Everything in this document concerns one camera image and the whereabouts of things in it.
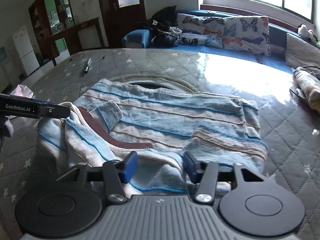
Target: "blue sofa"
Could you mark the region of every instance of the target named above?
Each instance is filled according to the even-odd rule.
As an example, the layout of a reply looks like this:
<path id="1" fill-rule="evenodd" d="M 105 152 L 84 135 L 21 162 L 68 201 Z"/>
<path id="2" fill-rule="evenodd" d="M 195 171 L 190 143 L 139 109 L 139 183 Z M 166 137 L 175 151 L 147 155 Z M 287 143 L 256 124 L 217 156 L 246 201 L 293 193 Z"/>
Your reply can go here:
<path id="1" fill-rule="evenodd" d="M 188 10 L 188 11 L 178 11 L 178 13 L 186 13 L 196 16 L 216 16 L 216 17 L 230 17 L 233 14 L 207 11 L 207 10 Z M 270 43 L 271 43 L 271 56 L 256 55 L 246 51 L 235 51 L 229 49 L 220 49 L 215 47 L 206 47 L 203 45 L 186 45 L 179 44 L 177 47 L 166 48 L 166 47 L 155 47 L 151 44 L 151 39 L 153 36 L 149 30 L 135 30 L 128 33 L 123 39 L 122 43 L 125 48 L 161 48 L 161 49 L 178 49 L 187 50 L 195 52 L 203 52 L 209 54 L 217 54 L 227 57 L 235 57 L 240 59 L 245 59 L 253 62 L 258 62 L 263 65 L 267 65 L 287 73 L 292 74 L 292 69 L 285 63 L 284 54 L 287 44 L 287 33 L 291 33 L 299 38 L 301 38 L 297 33 L 289 31 L 285 28 L 279 27 L 277 25 L 269 23 L 270 32 Z"/>

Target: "sofa armrest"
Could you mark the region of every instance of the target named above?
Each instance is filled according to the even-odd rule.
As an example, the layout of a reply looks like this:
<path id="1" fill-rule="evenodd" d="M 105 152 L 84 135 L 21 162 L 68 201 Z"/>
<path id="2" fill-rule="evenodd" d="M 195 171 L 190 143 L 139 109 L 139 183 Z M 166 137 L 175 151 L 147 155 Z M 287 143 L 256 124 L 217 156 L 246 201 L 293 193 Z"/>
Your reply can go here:
<path id="1" fill-rule="evenodd" d="M 152 38 L 153 35 L 149 30 L 135 30 L 122 38 L 122 45 L 124 48 L 145 49 L 149 47 Z"/>

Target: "refrigerator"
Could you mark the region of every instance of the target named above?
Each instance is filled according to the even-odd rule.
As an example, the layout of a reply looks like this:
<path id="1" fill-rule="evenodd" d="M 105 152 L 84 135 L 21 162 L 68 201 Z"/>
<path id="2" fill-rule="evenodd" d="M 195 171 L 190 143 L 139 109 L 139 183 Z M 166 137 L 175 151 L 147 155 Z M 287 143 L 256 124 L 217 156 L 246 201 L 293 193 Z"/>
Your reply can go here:
<path id="1" fill-rule="evenodd" d="M 22 63 L 24 75 L 29 76 L 40 65 L 33 51 L 26 28 L 24 27 L 14 33 L 12 38 Z"/>

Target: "orange butterfly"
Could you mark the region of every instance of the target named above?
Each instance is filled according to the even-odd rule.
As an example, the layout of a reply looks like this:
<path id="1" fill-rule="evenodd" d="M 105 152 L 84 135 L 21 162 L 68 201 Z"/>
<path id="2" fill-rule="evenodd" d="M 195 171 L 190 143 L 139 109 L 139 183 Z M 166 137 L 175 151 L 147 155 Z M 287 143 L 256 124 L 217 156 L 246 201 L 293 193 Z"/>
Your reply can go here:
<path id="1" fill-rule="evenodd" d="M 223 43 L 225 44 L 230 44 L 230 43 L 236 43 L 239 44 L 240 46 L 242 46 L 242 42 L 240 38 L 233 38 L 233 39 L 229 39 L 229 38 L 223 38 Z"/>
<path id="2" fill-rule="evenodd" d="M 222 37 L 222 32 L 221 32 L 221 30 L 218 30 L 218 31 L 214 31 L 214 30 L 213 30 L 213 31 L 211 31 L 211 30 L 205 28 L 205 29 L 204 29 L 204 34 L 206 34 L 206 35 L 216 34 L 218 37 Z"/>
<path id="3" fill-rule="evenodd" d="M 262 17 L 262 20 L 263 20 L 263 25 L 267 28 L 269 23 L 268 17 Z"/>

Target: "gray glove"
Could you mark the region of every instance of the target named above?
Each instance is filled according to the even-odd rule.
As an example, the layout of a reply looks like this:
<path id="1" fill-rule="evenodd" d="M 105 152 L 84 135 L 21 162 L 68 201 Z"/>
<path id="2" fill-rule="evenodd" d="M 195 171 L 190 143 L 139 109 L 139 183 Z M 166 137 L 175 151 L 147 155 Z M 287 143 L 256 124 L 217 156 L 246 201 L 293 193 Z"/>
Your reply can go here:
<path id="1" fill-rule="evenodd" d="M 10 120 L 4 116 L 0 115 L 0 152 L 2 151 L 2 145 L 4 143 L 5 137 L 12 137 L 13 126 Z"/>

